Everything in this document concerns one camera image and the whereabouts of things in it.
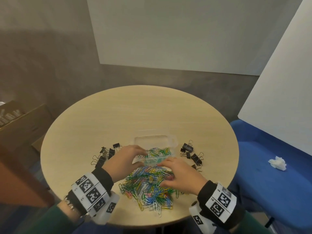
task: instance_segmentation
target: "person's left hand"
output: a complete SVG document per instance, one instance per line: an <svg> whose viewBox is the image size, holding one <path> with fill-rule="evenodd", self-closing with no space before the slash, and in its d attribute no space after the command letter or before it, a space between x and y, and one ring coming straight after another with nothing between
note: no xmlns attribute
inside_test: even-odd
<svg viewBox="0 0 312 234"><path fill-rule="evenodd" d="M144 166L142 162L132 164L133 159L137 155L147 156L147 152L138 145L123 146L113 157L104 163L102 168L110 174L115 183L125 179L135 169Z"/></svg>

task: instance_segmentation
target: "white panel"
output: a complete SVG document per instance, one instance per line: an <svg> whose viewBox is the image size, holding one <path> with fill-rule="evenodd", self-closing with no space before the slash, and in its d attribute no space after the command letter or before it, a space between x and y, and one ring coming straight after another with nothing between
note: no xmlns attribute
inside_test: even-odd
<svg viewBox="0 0 312 234"><path fill-rule="evenodd" d="M303 0L238 117L312 155L312 0Z"/></svg>
<svg viewBox="0 0 312 234"><path fill-rule="evenodd" d="M88 0L101 64L260 75L302 0Z"/></svg>

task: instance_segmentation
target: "plastic box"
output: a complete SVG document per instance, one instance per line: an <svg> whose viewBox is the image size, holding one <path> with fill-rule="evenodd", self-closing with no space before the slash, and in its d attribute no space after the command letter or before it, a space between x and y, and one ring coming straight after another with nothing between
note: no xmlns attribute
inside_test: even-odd
<svg viewBox="0 0 312 234"><path fill-rule="evenodd" d="M178 146L177 137L170 135L168 130L139 130L135 133L135 137L131 144L137 144L143 149L149 150L152 148L165 149L169 148L171 155L143 158L137 157L134 162L141 161L145 165L154 165L162 162L167 157L175 157L175 148Z"/></svg>

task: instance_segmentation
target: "black wrist strap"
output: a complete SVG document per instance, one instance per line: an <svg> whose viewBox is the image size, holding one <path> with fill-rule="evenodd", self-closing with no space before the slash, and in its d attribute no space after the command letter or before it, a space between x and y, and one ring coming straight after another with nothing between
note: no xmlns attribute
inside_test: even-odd
<svg viewBox="0 0 312 234"><path fill-rule="evenodd" d="M81 215L85 215L87 213L84 206L80 203L78 198L75 196L74 192L71 190L68 192L67 199L71 202L75 209L77 209Z"/></svg>
<svg viewBox="0 0 312 234"><path fill-rule="evenodd" d="M245 215L245 209L239 204L236 203L236 206L229 216L229 218L223 223L207 206L206 203L213 195L214 191L217 188L217 184L213 183L212 181L208 181L201 191L198 194L197 200L199 202L199 206L201 208L200 215L205 218L208 218L213 223L217 224L221 228L229 230L235 227L237 224L241 222Z"/></svg>
<svg viewBox="0 0 312 234"><path fill-rule="evenodd" d="M111 196L112 195L111 189L114 185L114 182L110 174L108 174L108 172L105 171L103 168L94 169L92 174L99 180L102 186L106 189L108 195Z"/></svg>

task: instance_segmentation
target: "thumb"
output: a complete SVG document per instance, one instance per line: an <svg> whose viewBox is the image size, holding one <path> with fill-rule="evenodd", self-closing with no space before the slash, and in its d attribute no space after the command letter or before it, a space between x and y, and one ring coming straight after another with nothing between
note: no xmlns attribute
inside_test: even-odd
<svg viewBox="0 0 312 234"><path fill-rule="evenodd" d="M143 162L136 162L134 164L132 164L133 170L140 168L140 167L144 167L144 163Z"/></svg>
<svg viewBox="0 0 312 234"><path fill-rule="evenodd" d="M164 180L159 184L160 187L170 187L173 189L177 188L177 182L175 180L169 181L169 180Z"/></svg>

